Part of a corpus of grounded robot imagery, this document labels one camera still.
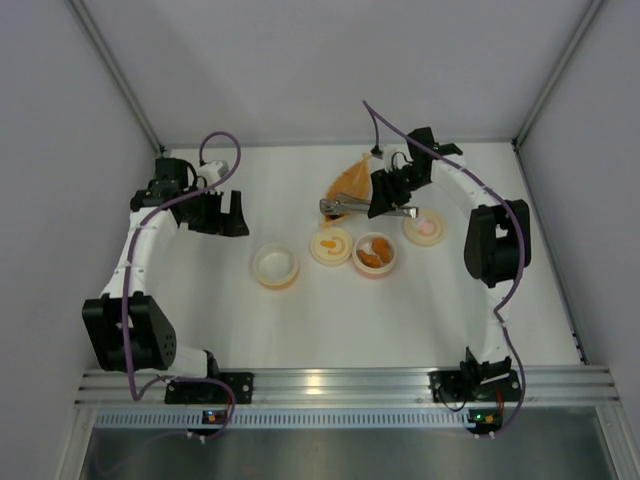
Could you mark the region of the metal serving tongs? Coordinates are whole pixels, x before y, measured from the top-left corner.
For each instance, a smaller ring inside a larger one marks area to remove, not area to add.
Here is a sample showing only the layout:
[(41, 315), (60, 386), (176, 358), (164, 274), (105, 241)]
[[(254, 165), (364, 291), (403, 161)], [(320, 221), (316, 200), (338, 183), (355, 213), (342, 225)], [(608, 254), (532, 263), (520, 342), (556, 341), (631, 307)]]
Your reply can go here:
[(347, 214), (366, 214), (369, 218), (381, 215), (408, 217), (415, 219), (418, 217), (419, 209), (416, 207), (394, 207), (389, 208), (375, 205), (371, 207), (371, 202), (366, 199), (359, 199), (345, 193), (336, 193), (333, 199), (322, 198), (319, 200), (320, 212), (330, 218), (341, 217)]

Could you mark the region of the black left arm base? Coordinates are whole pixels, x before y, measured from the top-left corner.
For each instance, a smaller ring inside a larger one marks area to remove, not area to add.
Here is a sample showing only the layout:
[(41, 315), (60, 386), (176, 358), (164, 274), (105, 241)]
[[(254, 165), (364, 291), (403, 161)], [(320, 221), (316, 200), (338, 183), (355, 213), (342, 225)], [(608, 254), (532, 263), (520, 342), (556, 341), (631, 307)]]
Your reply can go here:
[(209, 405), (235, 401), (238, 405), (252, 403), (254, 374), (248, 371), (223, 371), (216, 382), (177, 381), (169, 382), (165, 390), (164, 403), (168, 405)]

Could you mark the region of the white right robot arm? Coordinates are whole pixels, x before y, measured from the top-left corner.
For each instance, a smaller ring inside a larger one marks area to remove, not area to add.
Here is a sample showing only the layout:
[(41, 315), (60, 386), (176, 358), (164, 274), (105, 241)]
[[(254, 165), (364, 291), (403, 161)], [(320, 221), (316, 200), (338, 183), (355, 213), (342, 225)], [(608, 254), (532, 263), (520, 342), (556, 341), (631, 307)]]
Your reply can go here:
[(386, 153), (379, 144), (373, 157), (388, 165), (370, 174), (372, 193), (367, 215), (396, 213), (408, 205), (412, 193), (426, 186), (442, 189), (467, 216), (463, 263), (471, 278), (482, 283), (491, 316), (506, 347), (505, 357), (520, 372), (523, 364), (507, 326), (507, 307), (531, 262), (530, 210), (526, 201), (507, 200), (486, 184), (462, 158), (454, 143), (435, 140), (422, 127), (403, 136), (408, 158), (398, 165), (398, 152)]

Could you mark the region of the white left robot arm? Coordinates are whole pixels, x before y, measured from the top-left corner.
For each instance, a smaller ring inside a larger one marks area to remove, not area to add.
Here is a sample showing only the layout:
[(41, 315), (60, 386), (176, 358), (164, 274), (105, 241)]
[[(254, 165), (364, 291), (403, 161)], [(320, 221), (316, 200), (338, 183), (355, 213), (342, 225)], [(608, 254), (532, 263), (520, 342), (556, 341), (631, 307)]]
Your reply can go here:
[(224, 161), (193, 165), (158, 158), (153, 178), (130, 200), (129, 229), (111, 279), (82, 307), (82, 319), (99, 366), (107, 372), (153, 370), (176, 376), (215, 378), (213, 354), (179, 343), (156, 300), (162, 265), (178, 229), (213, 236), (248, 235), (241, 193), (222, 209), (217, 191), (232, 172)]

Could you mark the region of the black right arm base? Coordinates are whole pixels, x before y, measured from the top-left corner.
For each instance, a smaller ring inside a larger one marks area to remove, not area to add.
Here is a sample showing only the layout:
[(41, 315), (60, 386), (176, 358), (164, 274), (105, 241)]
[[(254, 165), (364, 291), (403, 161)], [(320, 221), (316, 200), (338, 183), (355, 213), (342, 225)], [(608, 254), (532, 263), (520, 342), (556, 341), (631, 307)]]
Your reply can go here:
[(461, 370), (439, 370), (428, 374), (436, 403), (459, 406), (462, 403), (496, 403), (498, 395), (504, 402), (517, 402), (522, 395), (515, 370), (498, 375), (466, 379)]

